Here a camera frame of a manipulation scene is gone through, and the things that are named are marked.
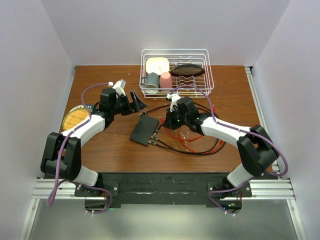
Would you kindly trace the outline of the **black network switch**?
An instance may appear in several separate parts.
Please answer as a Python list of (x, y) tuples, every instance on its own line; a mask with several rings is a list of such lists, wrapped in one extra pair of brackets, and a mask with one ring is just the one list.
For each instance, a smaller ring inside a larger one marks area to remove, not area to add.
[(142, 114), (135, 128), (133, 129), (133, 132), (131, 133), (129, 139), (132, 142), (147, 147), (149, 144), (149, 140), (154, 134), (158, 124), (158, 119), (148, 116), (146, 114)]

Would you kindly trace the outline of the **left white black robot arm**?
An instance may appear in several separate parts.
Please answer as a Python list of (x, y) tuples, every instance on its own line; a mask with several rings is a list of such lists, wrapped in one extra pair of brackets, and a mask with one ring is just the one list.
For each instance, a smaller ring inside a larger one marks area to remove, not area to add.
[(82, 165), (82, 147), (95, 135), (103, 132), (114, 121), (116, 115), (127, 116), (138, 113), (147, 105), (134, 91), (130, 92), (129, 101), (123, 87), (104, 88), (101, 91), (98, 108), (82, 122), (62, 133), (48, 135), (40, 164), (42, 173), (60, 177), (86, 185), (86, 191), (92, 196), (99, 196), (104, 184), (99, 181), (99, 174)]

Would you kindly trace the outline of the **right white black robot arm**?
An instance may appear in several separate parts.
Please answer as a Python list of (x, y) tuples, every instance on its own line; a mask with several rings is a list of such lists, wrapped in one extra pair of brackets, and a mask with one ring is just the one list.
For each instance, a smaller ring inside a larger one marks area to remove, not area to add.
[(238, 149), (241, 163), (222, 185), (227, 196), (235, 196), (244, 182), (261, 176), (278, 159), (279, 153), (262, 126), (239, 126), (218, 119), (212, 112), (200, 113), (190, 97), (174, 93), (168, 94), (166, 100), (170, 102), (164, 121), (166, 128), (177, 130), (187, 126), (194, 133), (220, 139)]

